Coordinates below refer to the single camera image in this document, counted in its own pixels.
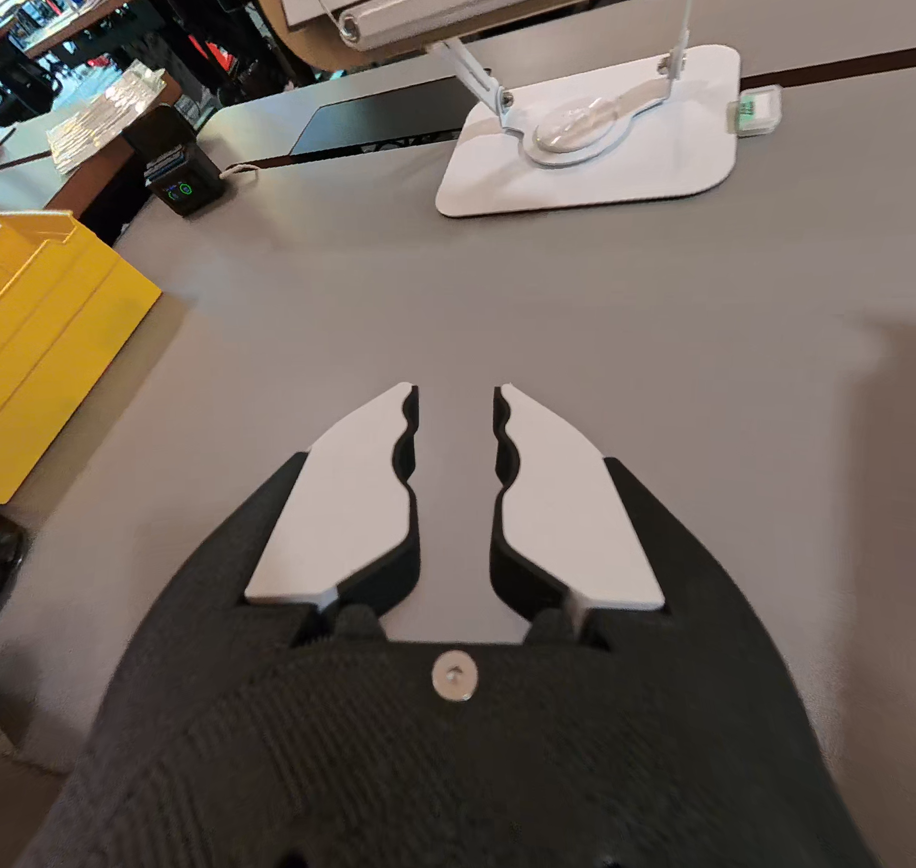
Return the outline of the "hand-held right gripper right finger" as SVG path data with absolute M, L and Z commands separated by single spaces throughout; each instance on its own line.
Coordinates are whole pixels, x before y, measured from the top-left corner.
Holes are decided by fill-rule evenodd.
M 663 612 L 666 599 L 602 452 L 512 383 L 495 388 L 495 594 L 529 625 L 558 611 Z

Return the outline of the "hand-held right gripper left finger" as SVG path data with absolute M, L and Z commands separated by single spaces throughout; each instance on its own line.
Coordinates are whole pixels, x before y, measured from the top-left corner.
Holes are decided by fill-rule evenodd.
M 245 588 L 255 605 L 351 605 L 380 617 L 418 583 L 418 387 L 399 382 L 328 428 L 305 454 Z

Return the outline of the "yellow storage bin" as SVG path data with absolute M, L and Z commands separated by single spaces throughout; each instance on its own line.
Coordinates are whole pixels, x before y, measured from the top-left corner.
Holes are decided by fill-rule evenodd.
M 70 211 L 1 215 L 1 502 L 161 297 Z

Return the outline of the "black pouch yellow smiley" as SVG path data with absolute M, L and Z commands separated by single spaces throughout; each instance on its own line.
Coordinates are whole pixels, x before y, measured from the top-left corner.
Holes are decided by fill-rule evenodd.
M 1 515 L 1 605 L 6 602 L 28 547 L 28 532 Z

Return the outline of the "white document stand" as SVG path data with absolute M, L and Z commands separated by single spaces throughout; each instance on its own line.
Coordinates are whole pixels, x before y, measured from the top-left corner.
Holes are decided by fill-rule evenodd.
M 436 195 L 470 218 L 683 198 L 737 160 L 739 52 L 689 47 L 693 0 L 670 49 L 511 89 L 464 38 L 586 0 L 258 0 L 295 54 L 334 71 L 423 50 L 474 96 Z

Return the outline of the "black battery charger case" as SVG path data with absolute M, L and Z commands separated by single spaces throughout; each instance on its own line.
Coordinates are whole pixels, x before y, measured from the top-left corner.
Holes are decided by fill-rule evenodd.
M 145 192 L 188 219 L 223 198 L 228 183 L 174 106 L 151 107 L 121 131 L 143 164 Z

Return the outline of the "small white green-label box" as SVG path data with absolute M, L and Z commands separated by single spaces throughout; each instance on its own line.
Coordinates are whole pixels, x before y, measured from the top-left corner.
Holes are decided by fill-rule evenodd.
M 727 106 L 727 129 L 739 138 L 772 134 L 783 115 L 782 87 L 772 84 L 740 92 Z

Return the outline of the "stack of clear sheets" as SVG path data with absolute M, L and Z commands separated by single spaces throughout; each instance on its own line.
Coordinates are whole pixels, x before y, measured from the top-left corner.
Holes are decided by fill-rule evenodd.
M 48 130 L 48 148 L 58 173 L 72 174 L 142 117 L 165 90 L 165 77 L 164 69 L 154 71 L 134 61 L 84 107 Z

